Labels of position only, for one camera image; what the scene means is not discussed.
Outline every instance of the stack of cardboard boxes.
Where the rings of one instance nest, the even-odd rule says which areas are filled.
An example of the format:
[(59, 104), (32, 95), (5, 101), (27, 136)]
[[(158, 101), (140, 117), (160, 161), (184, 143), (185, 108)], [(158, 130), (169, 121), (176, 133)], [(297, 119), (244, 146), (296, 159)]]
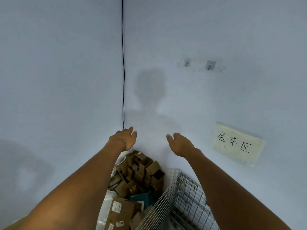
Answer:
[(119, 197), (113, 199), (105, 230), (134, 230), (162, 195), (165, 173), (140, 151), (127, 154), (116, 169), (109, 190)]

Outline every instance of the white wall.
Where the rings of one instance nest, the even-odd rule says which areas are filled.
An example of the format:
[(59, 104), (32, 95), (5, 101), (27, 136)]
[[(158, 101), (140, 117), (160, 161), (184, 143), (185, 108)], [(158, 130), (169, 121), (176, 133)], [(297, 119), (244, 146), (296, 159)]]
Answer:
[(0, 0), (0, 228), (122, 128), (121, 0)]
[[(164, 168), (188, 163), (165, 135), (182, 132), (293, 229), (307, 215), (306, 0), (126, 0), (126, 125)], [(179, 69), (185, 57), (191, 68)], [(194, 72), (223, 59), (225, 73)], [(215, 123), (261, 135), (255, 167), (213, 151)]]

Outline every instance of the person's left hand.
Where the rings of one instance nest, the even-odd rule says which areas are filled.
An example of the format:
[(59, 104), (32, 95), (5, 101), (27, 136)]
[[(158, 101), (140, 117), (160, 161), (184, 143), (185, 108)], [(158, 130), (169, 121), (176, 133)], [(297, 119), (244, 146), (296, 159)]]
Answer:
[(136, 142), (137, 131), (133, 131), (133, 127), (117, 131), (109, 138), (109, 143), (118, 143), (122, 145), (122, 151), (128, 151)]

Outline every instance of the wire cage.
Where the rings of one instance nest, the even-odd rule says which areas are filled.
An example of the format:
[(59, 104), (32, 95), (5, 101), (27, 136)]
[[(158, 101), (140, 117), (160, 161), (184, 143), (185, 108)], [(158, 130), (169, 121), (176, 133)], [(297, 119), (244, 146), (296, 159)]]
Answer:
[(165, 190), (137, 230), (219, 230), (202, 187), (183, 172)]

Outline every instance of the black cable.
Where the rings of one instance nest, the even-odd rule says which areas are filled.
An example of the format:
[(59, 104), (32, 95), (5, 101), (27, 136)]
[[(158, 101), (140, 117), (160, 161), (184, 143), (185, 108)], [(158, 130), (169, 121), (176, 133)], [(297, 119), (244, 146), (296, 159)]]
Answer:
[(125, 60), (124, 60), (124, 37), (123, 37), (123, 22), (124, 22), (124, 0), (122, 0), (122, 65), (124, 68), (124, 85), (122, 91), (122, 128), (125, 128)]

